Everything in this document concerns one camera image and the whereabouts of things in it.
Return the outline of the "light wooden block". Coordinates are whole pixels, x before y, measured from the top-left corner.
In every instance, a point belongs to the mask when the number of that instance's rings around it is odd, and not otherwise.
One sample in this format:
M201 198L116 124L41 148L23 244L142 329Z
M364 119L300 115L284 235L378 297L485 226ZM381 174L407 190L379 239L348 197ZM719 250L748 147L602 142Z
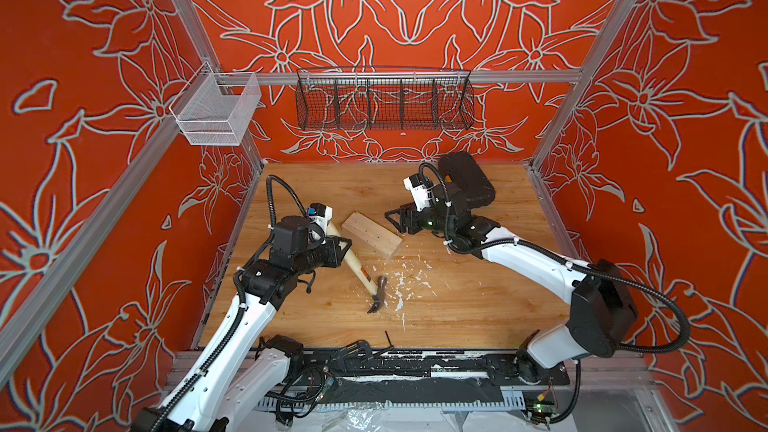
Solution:
M343 223L342 230L359 239L365 246L384 258L391 258L402 245L402 238L360 212L353 212Z

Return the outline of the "wooden handle claw hammer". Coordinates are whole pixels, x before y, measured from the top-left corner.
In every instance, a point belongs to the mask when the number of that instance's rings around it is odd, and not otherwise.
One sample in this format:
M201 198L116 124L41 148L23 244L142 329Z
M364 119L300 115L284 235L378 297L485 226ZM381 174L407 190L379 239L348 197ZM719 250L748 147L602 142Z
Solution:
M344 255L344 263L350 267L371 296L372 303L367 313L372 314L380 311L385 302L387 278L380 275L376 279L372 279L352 247Z

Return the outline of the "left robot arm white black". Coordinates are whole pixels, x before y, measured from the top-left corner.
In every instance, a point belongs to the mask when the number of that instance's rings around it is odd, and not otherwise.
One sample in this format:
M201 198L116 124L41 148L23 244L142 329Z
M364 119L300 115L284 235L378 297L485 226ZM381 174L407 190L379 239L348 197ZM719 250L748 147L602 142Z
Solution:
M238 372L252 346L300 283L312 286L320 268L338 268L351 249L329 231L332 209L320 203L279 218L274 185L265 180L270 234L233 276L236 294L213 338L181 382L157 407L143 409L133 431L235 431L274 387L300 376L303 347L286 338L264 343L255 362Z

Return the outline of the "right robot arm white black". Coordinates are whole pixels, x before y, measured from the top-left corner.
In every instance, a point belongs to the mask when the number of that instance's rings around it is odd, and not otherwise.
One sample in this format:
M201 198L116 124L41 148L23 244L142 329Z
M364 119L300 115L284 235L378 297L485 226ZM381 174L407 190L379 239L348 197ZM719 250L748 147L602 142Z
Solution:
M545 372L566 360L610 358L618 350L670 353L690 339L688 317L665 294L624 277L609 261L592 264L525 240L498 222L473 214L459 199L417 193L413 202L386 212L385 217L401 233L429 231L443 239L452 252L504 266L568 305L569 317L564 324L531 334L517 350L516 370L525 383L539 383ZM633 290L656 299L672 312L678 324L674 339L652 346L626 343L638 319Z

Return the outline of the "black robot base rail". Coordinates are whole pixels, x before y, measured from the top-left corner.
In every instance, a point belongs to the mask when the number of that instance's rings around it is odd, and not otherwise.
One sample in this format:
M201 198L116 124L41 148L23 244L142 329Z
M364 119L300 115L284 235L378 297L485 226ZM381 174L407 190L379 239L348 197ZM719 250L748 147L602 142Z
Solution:
M365 341L341 348L305 348L290 366L289 383L318 388L345 380L381 382L420 379L477 379L494 386L525 386L514 350L374 348Z

